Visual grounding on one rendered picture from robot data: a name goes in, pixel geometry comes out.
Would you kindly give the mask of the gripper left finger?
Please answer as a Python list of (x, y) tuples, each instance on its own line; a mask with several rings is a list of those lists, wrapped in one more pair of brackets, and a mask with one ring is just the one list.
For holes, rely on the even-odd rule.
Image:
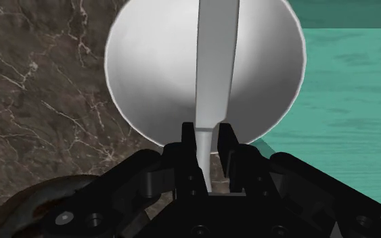
[(162, 153), (135, 152), (51, 209), (41, 221), (43, 238), (117, 238), (163, 193), (184, 192), (191, 175), (205, 193), (194, 126), (185, 122), (180, 142), (165, 145)]

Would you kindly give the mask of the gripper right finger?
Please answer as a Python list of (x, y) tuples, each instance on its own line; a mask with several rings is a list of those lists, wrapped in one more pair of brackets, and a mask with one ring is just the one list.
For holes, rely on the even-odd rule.
[(261, 215), (264, 238), (381, 238), (381, 204), (295, 156), (264, 157), (239, 143), (228, 123), (217, 149), (232, 192)]

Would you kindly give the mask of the grey metal knife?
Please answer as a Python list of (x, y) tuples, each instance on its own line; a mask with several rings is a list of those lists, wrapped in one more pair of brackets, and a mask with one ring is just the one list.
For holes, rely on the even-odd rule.
[(213, 131), (227, 115), (236, 55), (240, 0), (199, 0), (195, 135), (198, 165), (212, 191)]

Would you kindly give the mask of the white bowl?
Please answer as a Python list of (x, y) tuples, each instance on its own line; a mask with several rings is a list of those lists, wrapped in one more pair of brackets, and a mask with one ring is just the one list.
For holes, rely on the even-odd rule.
[[(195, 118), (199, 0), (129, 0), (111, 26), (106, 82), (122, 117), (164, 146)], [(226, 121), (242, 143), (268, 133), (300, 91), (307, 60), (287, 0), (240, 0), (236, 59)]]

